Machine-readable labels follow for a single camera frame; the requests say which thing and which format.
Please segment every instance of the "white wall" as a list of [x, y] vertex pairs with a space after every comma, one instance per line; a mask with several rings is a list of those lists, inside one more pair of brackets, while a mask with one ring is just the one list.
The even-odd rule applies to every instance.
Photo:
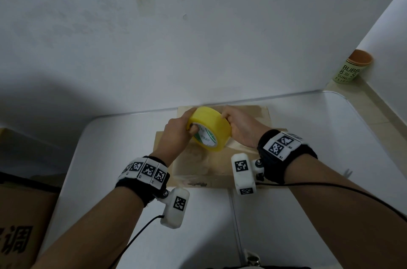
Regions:
[[0, 0], [0, 119], [73, 147], [98, 115], [322, 89], [390, 2]]
[[393, 0], [358, 48], [374, 57], [362, 77], [407, 123], [407, 0]]

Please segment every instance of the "packing tape on box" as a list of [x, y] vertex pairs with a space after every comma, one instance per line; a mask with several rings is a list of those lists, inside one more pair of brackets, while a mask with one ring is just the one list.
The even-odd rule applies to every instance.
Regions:
[[210, 107], [198, 107], [189, 118], [186, 128], [189, 129], [191, 124], [199, 127], [199, 132], [194, 135], [194, 140], [211, 151], [222, 150], [231, 135], [229, 122]]

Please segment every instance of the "cable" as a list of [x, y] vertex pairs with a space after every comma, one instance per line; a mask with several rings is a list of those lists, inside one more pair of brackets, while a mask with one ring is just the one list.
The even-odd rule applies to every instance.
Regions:
[[152, 219], [150, 220], [150, 222], [147, 223], [147, 224], [137, 233], [137, 235], [135, 235], [135, 236], [133, 237], [133, 239], [132, 239], [132, 240], [129, 242], [129, 244], [123, 249], [123, 251], [119, 254], [119, 256], [116, 257], [116, 259], [112, 262], [112, 264], [109, 266], [108, 269], [112, 269], [112, 268], [114, 267], [114, 265], [116, 264], [116, 262], [120, 259], [120, 257], [122, 257], [122, 255], [123, 255], [124, 252], [128, 249], [128, 247], [129, 247], [129, 246], [133, 243], [133, 241], [141, 234], [141, 232], [144, 231], [144, 230], [146, 229], [146, 227], [150, 225], [150, 223], [151, 223], [152, 221], [154, 221], [155, 219], [158, 219], [158, 218], [161, 218], [161, 219], [162, 219], [163, 217], [164, 217], [163, 215], [157, 215], [155, 218], [152, 218]]
[[402, 218], [405, 222], [407, 222], [407, 217], [403, 213], [401, 213], [400, 211], [398, 211], [397, 209], [395, 209], [391, 205], [385, 203], [381, 199], [377, 198], [376, 196], [373, 196], [373, 195], [370, 195], [369, 193], [360, 191], [358, 189], [350, 188], [348, 186], [343, 186], [343, 185], [340, 185], [340, 184], [323, 183], [323, 182], [298, 182], [298, 183], [289, 183], [289, 184], [272, 184], [272, 183], [256, 182], [256, 185], [257, 186], [281, 186], [281, 187], [282, 186], [334, 186], [334, 187], [337, 187], [337, 188], [341, 188], [341, 189], [345, 189], [345, 190], [349, 190], [349, 191], [353, 191], [353, 192], [365, 195], [365, 196], [371, 198], [372, 200], [375, 200], [375, 201], [379, 202], [380, 204], [386, 206], [391, 211], [396, 213], [400, 218]]

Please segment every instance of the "paper cup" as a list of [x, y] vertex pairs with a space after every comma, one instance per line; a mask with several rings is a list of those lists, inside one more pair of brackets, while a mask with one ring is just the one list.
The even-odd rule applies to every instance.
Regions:
[[366, 68], [373, 61], [372, 55], [360, 49], [355, 49], [352, 55], [345, 61], [333, 78], [337, 83], [347, 83], [353, 80], [360, 71]]

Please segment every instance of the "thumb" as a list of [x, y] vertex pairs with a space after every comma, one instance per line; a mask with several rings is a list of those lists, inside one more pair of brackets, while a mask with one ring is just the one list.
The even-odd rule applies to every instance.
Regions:
[[197, 125], [193, 125], [191, 128], [189, 128], [188, 133], [191, 136], [194, 136], [196, 133], [198, 133], [199, 127]]

